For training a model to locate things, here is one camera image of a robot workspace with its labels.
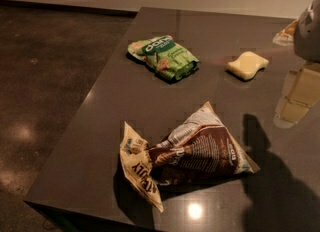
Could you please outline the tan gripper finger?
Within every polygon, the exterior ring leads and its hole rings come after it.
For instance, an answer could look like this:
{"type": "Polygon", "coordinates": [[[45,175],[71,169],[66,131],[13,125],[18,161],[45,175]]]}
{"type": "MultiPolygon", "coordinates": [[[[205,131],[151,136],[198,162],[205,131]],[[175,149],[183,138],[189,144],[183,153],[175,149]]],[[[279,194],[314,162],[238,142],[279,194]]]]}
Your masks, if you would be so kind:
{"type": "Polygon", "coordinates": [[[284,29],[278,32],[274,38],[273,43],[279,46],[290,46],[294,44],[294,33],[296,31],[298,21],[294,20],[288,24],[284,29]]]}

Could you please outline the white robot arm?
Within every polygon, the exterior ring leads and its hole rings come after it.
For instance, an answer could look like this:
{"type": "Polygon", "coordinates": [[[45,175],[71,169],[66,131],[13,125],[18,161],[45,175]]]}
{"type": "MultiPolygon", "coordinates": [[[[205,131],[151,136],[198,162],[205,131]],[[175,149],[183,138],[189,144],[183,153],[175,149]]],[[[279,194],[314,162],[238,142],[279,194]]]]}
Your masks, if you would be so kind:
{"type": "Polygon", "coordinates": [[[297,56],[319,63],[320,0],[313,0],[298,19],[274,36],[273,42],[280,46],[293,46],[297,56]]]}

